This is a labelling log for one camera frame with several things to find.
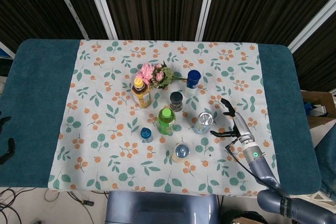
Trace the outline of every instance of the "flower bouquet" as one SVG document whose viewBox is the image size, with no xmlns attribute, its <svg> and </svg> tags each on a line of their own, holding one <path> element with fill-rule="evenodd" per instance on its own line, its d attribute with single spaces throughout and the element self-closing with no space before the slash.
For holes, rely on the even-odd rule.
<svg viewBox="0 0 336 224">
<path fill-rule="evenodd" d="M 141 78 L 151 88 L 159 89 L 164 89 L 176 80 L 186 81 L 185 78 L 175 76 L 173 70 L 164 62 L 163 64 L 145 63 L 135 77 Z"/>
</svg>

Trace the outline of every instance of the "green tea bottle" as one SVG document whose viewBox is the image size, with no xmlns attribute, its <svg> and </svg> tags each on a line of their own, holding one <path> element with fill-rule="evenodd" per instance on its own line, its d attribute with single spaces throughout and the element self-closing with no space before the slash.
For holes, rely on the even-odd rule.
<svg viewBox="0 0 336 224">
<path fill-rule="evenodd" d="M 174 111 L 172 111 L 170 108 L 164 108 L 160 110 L 157 120 L 157 129 L 160 131 L 161 134 L 169 135 L 173 132 L 173 125 L 176 121 Z"/>
</svg>

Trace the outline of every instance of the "blue cap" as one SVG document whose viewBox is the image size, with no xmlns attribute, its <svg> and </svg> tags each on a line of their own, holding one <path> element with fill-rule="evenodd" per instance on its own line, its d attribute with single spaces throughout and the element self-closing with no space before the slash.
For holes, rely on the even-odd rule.
<svg viewBox="0 0 336 224">
<path fill-rule="evenodd" d="M 195 86 L 198 84 L 198 81 L 201 78 L 200 72 L 197 70 L 191 70 L 188 73 L 188 79 L 187 79 L 187 87 L 194 89 Z"/>
<path fill-rule="evenodd" d="M 152 132 L 149 128 L 142 128 L 140 135 L 142 138 L 149 138 L 152 135 Z"/>
<path fill-rule="evenodd" d="M 179 158 L 186 158 L 189 155 L 189 147 L 185 144 L 180 144 L 175 148 L 175 154 Z"/>
</svg>

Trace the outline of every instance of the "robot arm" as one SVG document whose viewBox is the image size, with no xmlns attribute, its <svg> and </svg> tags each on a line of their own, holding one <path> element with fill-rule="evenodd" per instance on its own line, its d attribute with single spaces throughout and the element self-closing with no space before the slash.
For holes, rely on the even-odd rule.
<svg viewBox="0 0 336 224">
<path fill-rule="evenodd" d="M 236 157 L 232 154 L 229 147 L 236 141 L 241 142 L 244 157 L 251 169 L 251 172 L 247 171 L 256 178 L 256 181 L 259 184 L 270 188 L 259 192 L 257 196 L 259 206 L 264 211 L 281 214 L 285 217 L 292 218 L 301 224 L 336 224 L 336 215 L 331 211 L 302 199 L 292 199 L 288 197 L 289 195 L 281 188 L 279 182 L 269 168 L 269 165 L 264 158 L 264 154 L 255 142 L 243 117 L 234 110 L 229 101 L 222 99 L 221 102 L 229 110 L 223 114 L 233 118 L 235 124 L 233 131 L 224 133 L 210 131 L 210 133 L 217 137 L 236 137 L 236 139 L 226 147 L 234 159 L 236 159 Z"/>
</svg>

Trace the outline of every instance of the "black cap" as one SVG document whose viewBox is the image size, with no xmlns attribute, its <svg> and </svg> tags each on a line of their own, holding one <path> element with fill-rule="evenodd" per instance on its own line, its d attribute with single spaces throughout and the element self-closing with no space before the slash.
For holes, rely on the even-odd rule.
<svg viewBox="0 0 336 224">
<path fill-rule="evenodd" d="M 182 102 L 183 96 L 180 92 L 175 91 L 170 94 L 170 100 L 172 103 L 180 103 Z"/>
</svg>

